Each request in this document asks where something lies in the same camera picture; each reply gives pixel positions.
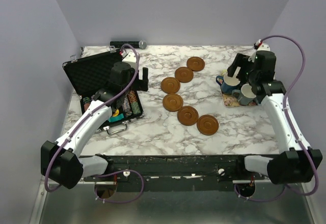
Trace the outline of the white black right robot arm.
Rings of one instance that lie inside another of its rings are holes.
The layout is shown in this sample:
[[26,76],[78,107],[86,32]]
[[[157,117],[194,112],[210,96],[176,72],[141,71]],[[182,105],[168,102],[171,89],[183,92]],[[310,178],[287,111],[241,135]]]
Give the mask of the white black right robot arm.
[[235,175],[246,179],[253,172],[268,177],[273,184],[307,183],[311,181],[321,160],[298,128],[290,110],[286,89],[274,78],[276,56],[261,50],[251,57],[238,53],[228,67],[228,76],[236,76],[242,85],[249,84],[263,107],[276,134],[279,154],[274,158],[247,155],[234,167]]

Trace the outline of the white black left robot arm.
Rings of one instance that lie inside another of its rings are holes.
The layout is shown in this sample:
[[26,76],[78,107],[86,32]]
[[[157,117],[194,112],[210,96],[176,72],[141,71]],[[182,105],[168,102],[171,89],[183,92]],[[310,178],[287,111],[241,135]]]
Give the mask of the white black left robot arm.
[[55,142],[46,141],[41,147],[41,174],[60,186],[73,188],[81,178],[97,176],[106,181],[112,177],[113,168],[103,155],[82,158],[83,148],[113,113],[122,106],[130,90],[148,90],[148,68],[143,68],[143,78],[130,64],[117,62],[110,71],[104,88],[98,90],[89,108],[79,120]]

